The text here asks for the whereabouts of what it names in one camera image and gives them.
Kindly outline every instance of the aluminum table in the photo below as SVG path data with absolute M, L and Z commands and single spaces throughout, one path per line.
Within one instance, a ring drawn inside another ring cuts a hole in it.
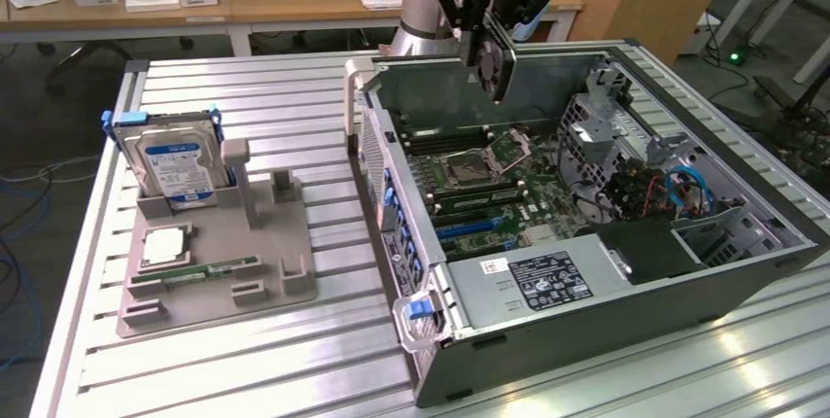
M 689 85 L 667 76 L 653 55 L 621 47 L 830 230 L 823 198 Z M 159 61 L 126 74 L 119 111 L 214 105 L 223 111 L 226 136 L 251 140 L 252 179 L 264 179 L 275 167 L 295 169 L 320 295 L 308 304 L 243 315 L 230 323 L 120 339 L 115 312 L 138 189 L 108 142 L 31 416 L 743 417 L 786 411 L 826 416 L 826 256 L 713 323 L 447 405 L 412 405 L 404 354 L 346 163 L 344 62 L 371 54 Z M 633 96 L 645 121 L 671 132 L 671 117 L 642 91 Z

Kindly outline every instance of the hard drive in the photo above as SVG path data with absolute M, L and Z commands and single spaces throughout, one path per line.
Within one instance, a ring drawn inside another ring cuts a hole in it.
M 216 204 L 215 190 L 231 185 L 219 150 L 218 112 L 128 112 L 116 119 L 112 133 L 142 197 L 164 196 L 174 210 Z

